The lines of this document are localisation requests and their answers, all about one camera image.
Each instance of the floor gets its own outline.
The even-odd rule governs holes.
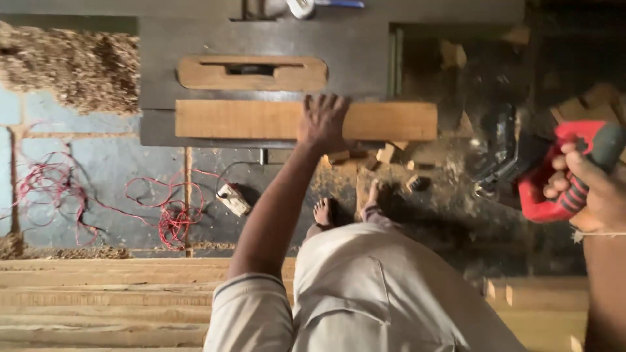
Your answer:
[[[619,86],[625,81],[621,73],[612,74],[622,72],[618,70],[619,61],[610,60],[612,66],[607,66],[597,55],[589,58],[585,45],[599,52],[608,48],[614,51],[615,48],[626,48],[626,43],[611,35],[607,36],[606,43],[597,38],[541,35],[525,47],[464,43],[468,64],[465,70],[455,74],[453,86],[464,87],[459,91],[478,95],[467,93],[461,101],[480,101],[494,91],[501,93],[508,89],[507,86],[514,87],[510,89],[512,95],[504,96],[512,96],[513,100],[515,93],[522,91],[527,95],[530,91],[537,111],[584,91],[596,81],[608,80]],[[407,40],[419,44],[407,48],[428,45],[428,40],[423,38],[409,35]],[[412,54],[416,53],[410,50],[405,53],[407,58]],[[615,51],[615,54],[622,57],[621,51]],[[428,100],[431,90],[439,90],[437,96],[444,97],[437,101],[440,106],[450,107],[458,102],[458,96],[446,96],[449,86],[446,80],[449,78],[429,76],[423,70],[411,71],[410,63],[415,60],[405,59],[405,62],[409,62],[405,67],[408,74],[401,96]],[[601,72],[594,71],[594,67],[602,67]],[[485,80],[497,84],[489,89],[479,89],[488,85],[477,86],[475,82]],[[135,177],[169,182],[177,176],[181,182],[188,179],[197,184],[208,205],[203,209],[199,223],[190,226],[184,251],[169,250],[155,228],[113,209],[90,203],[83,217],[85,223],[101,229],[91,247],[124,249],[125,256],[135,258],[166,258],[229,257],[245,224],[245,218],[229,214],[228,209],[211,196],[215,177],[193,170],[220,173],[233,162],[249,162],[229,168],[225,178],[239,183],[245,198],[254,204],[289,154],[272,150],[270,165],[261,166],[257,164],[258,150],[143,147],[136,135],[138,116],[100,113],[78,116],[72,109],[56,104],[47,92],[15,94],[0,90],[0,106],[3,108],[0,114],[0,125],[3,126],[0,128],[0,209],[6,209],[0,220],[0,233],[21,232],[24,244],[31,248],[90,251],[81,244],[89,242],[92,236],[84,228],[77,234],[73,214],[78,205],[71,201],[54,209],[36,204],[38,199],[41,201],[46,197],[45,194],[31,194],[28,197],[30,206],[20,203],[10,209],[19,192],[17,182],[28,173],[26,161],[29,158],[41,160],[49,152],[69,152],[79,163],[91,196],[108,207],[139,215],[151,225],[158,222],[160,209],[144,207],[126,198],[127,182]],[[478,113],[480,105],[476,106],[475,112]],[[535,118],[543,121],[535,124],[539,129],[553,123],[550,116],[538,114]],[[410,145],[399,163],[382,165],[375,173],[363,167],[362,159],[335,167],[320,163],[307,191],[289,255],[297,254],[306,229],[313,221],[312,207],[318,199],[337,199],[336,218],[340,222],[357,220],[369,182],[376,177],[388,181],[396,190],[392,195],[392,209],[389,209],[391,217],[403,223],[411,237],[435,250],[467,279],[585,274],[582,247],[572,242],[567,223],[532,224],[514,210],[473,195],[473,187],[463,172],[463,156],[468,142],[467,136],[451,130],[442,133],[434,143]],[[437,165],[430,171],[433,184],[429,190],[418,194],[403,190],[403,181],[411,174],[405,171],[402,163],[409,158],[432,159],[433,155],[437,155],[432,160]],[[168,195],[167,187],[145,182],[134,183],[128,191],[140,197],[144,204],[158,204]],[[200,195],[189,187],[179,187],[174,191],[173,199],[197,206]],[[50,220],[48,225],[40,226]]]

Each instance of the person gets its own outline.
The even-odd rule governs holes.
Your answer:
[[[281,267],[319,159],[345,150],[342,126],[350,101],[336,95],[304,100],[297,145],[252,211],[213,294],[205,351],[526,351],[479,292],[433,251],[404,236],[384,216],[373,182],[363,222],[334,227],[329,201],[295,265],[291,310]],[[575,150],[554,160],[544,190],[569,187],[569,168],[590,187],[587,207],[572,219],[584,232],[626,232],[626,186]],[[626,236],[587,236],[590,281],[588,350],[626,346]]]

